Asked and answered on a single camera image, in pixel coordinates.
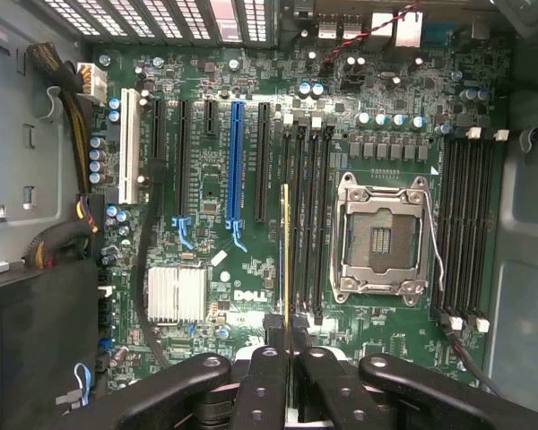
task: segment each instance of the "gray side panel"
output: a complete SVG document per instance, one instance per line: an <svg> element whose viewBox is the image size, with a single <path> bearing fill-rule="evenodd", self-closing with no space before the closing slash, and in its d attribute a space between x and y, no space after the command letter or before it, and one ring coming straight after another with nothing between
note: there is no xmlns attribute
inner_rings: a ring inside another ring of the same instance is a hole
<svg viewBox="0 0 538 430"><path fill-rule="evenodd" d="M522 47L515 75L538 82L538 47ZM512 128L538 125L538 96L516 94ZM510 143L499 217L489 370L516 402L538 411L538 147Z"/></svg>
<svg viewBox="0 0 538 430"><path fill-rule="evenodd" d="M77 188L65 119L38 120L49 110L46 87L30 64L24 66L24 52L30 43L47 40L64 60L77 61L79 51L11 1L0 0L0 35L0 204L8 216L0 222L0 261L13 261L41 230L69 218ZM31 211L22 207L24 186L35 187Z"/></svg>

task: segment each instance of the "heatsink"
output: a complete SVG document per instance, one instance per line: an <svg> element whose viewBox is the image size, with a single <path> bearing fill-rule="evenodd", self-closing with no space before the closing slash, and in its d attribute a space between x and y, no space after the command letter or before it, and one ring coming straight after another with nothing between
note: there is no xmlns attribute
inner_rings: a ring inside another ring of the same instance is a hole
<svg viewBox="0 0 538 430"><path fill-rule="evenodd" d="M205 319L207 270L152 267L148 270L148 320L152 323Z"/></svg>

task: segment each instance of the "red wire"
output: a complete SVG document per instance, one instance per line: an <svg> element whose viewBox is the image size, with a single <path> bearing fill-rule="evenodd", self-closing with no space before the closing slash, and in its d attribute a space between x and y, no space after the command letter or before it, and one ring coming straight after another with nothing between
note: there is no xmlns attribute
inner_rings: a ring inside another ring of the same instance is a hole
<svg viewBox="0 0 538 430"><path fill-rule="evenodd" d="M419 5L420 2L421 2L421 0L416 0L414 3L409 4L408 6L405 6L404 10L401 13L399 13L398 15L396 15L395 17L393 17L392 20L384 22L384 23L378 25L377 27L374 27L374 28L372 28L370 30L364 31L364 32L358 34L357 36L355 36L354 38L343 42L341 45L339 45L338 47L333 49L333 52L331 52L331 55L325 61L327 61L327 62L333 61L334 58L339 55L339 53L341 52L341 49L345 49L346 47L349 47L350 45L352 45L357 40L363 40L364 38L367 38L368 36L370 36L370 33L374 33L377 30L384 29L387 25L389 25L389 24L391 24L393 22L396 22L398 20L401 20L402 18L404 18L404 16L408 12L415 9Z"/></svg>

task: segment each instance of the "metal screw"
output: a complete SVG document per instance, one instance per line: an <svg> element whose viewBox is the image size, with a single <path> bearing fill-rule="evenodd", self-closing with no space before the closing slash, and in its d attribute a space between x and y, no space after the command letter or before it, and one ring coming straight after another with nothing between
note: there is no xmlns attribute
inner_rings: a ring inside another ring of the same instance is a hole
<svg viewBox="0 0 538 430"><path fill-rule="evenodd" d="M311 349L311 352L309 352L309 354L313 357L320 358L325 354L325 352L323 351L323 349L313 348Z"/></svg>
<svg viewBox="0 0 538 430"><path fill-rule="evenodd" d="M100 63L100 65L103 67L108 67L111 64L111 58L105 54L102 54L100 58L98 58L98 63Z"/></svg>
<svg viewBox="0 0 538 430"><path fill-rule="evenodd" d="M371 358L370 363L374 367L386 367L386 365L387 365L386 360L384 358L381 358L381 357L373 357L373 358Z"/></svg>
<svg viewBox="0 0 538 430"><path fill-rule="evenodd" d="M275 357L277 355L277 351L275 350L275 348L268 348L263 351L263 355L266 357Z"/></svg>
<svg viewBox="0 0 538 430"><path fill-rule="evenodd" d="M156 56L152 60L153 67L157 67L158 69L161 69L163 65L165 64L165 60L161 58L160 56Z"/></svg>
<svg viewBox="0 0 538 430"><path fill-rule="evenodd" d="M221 361L216 357L209 357L204 361L204 366L207 367L216 367L221 364Z"/></svg>

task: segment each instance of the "blue pcie slot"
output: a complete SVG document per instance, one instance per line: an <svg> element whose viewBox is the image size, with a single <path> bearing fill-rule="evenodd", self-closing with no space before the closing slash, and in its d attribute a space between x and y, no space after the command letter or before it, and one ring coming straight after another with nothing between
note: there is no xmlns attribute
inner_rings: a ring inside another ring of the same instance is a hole
<svg viewBox="0 0 538 430"><path fill-rule="evenodd" d="M230 170L227 188L227 216L225 228L233 231L235 246L247 252L241 243L241 176L243 174L243 138L245 136L245 102L231 103Z"/></svg>

